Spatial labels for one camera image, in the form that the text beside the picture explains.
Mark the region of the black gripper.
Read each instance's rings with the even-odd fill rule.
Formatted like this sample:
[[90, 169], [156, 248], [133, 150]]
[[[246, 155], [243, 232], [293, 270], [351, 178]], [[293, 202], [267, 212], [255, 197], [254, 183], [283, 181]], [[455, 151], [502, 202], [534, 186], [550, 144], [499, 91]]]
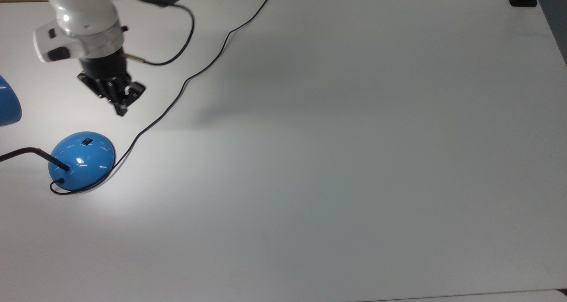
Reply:
[[127, 62], [124, 57], [124, 50], [121, 47], [113, 54], [100, 58], [79, 58], [83, 68], [83, 74], [87, 76], [90, 83], [95, 85], [97, 81], [107, 84], [111, 82], [115, 86], [112, 98], [115, 112], [123, 117], [128, 112], [128, 106], [132, 105], [146, 90], [146, 87], [139, 82], [132, 82], [132, 78], [127, 72]]

